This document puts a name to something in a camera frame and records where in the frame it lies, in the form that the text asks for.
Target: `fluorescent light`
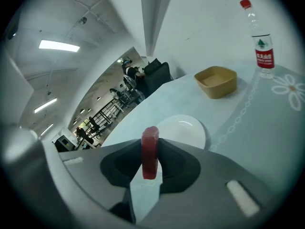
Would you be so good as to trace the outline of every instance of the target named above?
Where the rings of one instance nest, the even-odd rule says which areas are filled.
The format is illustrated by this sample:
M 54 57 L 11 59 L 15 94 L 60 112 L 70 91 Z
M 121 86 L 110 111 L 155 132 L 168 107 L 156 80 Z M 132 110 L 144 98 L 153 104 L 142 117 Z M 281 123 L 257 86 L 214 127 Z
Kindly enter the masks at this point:
M 53 124 L 51 124 L 47 129 L 45 129 L 41 135 L 43 135 L 47 130 L 49 130 L 52 127 L 52 125 Z
M 62 43 L 62 42 L 52 42 L 52 41 L 42 40 L 40 45 L 39 45 L 39 48 L 77 52 L 80 47 L 79 46 L 74 46 L 74 45 L 71 45 L 71 44 Z
M 47 103 L 44 104 L 43 106 L 40 106 L 39 108 L 35 109 L 35 110 L 34 110 L 34 113 L 37 113 L 39 110 L 45 108 L 46 106 L 48 106 L 48 105 L 50 105 L 50 104 L 52 104 L 52 103 L 54 103 L 54 102 L 56 102 L 56 101 L 57 101 L 57 98 L 54 98 L 53 100 L 47 102 Z

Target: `black office chair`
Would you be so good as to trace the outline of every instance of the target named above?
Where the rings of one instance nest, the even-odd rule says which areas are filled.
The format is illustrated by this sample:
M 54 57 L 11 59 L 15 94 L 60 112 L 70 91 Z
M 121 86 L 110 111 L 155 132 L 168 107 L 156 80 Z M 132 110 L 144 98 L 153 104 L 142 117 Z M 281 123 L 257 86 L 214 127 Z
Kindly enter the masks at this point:
M 145 82 L 151 94 L 171 80 L 170 67 L 167 62 L 164 62 L 154 73 L 145 76 Z

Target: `ceiling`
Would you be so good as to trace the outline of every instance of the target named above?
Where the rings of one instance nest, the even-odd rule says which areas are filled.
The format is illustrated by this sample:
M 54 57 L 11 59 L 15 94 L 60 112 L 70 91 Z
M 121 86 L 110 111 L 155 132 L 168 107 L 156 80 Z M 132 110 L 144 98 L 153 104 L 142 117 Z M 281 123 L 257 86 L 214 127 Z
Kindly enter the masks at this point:
M 123 29 L 108 0 L 27 0 L 21 6 L 19 29 L 6 47 L 22 74 L 34 88 L 20 125 L 38 134 L 73 93 L 73 81 L 98 59 L 102 43 Z M 79 24 L 87 18 L 84 25 Z M 80 46 L 77 53 L 39 49 L 41 40 Z M 58 101 L 34 114 L 33 110 L 57 97 Z
M 135 50 L 135 48 L 131 48 L 125 54 L 123 54 L 120 58 L 132 60 L 132 67 L 140 66 L 144 67 L 144 61 Z M 80 114 L 81 109 L 93 109 L 95 105 L 98 103 L 97 97 L 103 98 L 107 93 L 109 93 L 110 88 L 116 87 L 119 82 L 123 80 L 123 71 L 121 63 L 115 61 L 104 73 L 94 82 L 89 91 L 83 97 L 81 102 L 79 103 L 76 111 L 71 119 L 71 122 L 68 125 L 68 129 L 72 129 L 74 127 L 73 122 L 77 117 L 78 122 L 83 120 L 88 112 L 85 111 L 83 114 Z

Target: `white plate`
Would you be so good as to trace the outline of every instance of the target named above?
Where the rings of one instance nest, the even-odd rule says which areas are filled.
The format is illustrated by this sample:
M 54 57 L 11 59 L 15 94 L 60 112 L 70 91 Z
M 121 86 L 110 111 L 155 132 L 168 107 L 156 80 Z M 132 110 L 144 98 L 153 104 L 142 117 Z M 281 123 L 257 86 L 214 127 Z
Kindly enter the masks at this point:
M 157 125 L 159 137 L 204 149 L 205 131 L 202 124 L 189 115 L 174 115 Z

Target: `water bottle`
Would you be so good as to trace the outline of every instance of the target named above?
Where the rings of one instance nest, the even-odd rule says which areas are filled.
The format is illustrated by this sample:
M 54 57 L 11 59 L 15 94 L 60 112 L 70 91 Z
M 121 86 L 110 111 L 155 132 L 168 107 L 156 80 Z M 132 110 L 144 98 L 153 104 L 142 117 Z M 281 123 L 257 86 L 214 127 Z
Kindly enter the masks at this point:
M 249 21 L 255 44 L 257 65 L 260 67 L 259 74 L 262 78 L 272 79 L 274 77 L 275 61 L 270 33 L 261 24 L 249 0 L 242 0 L 240 4 L 244 8 Z

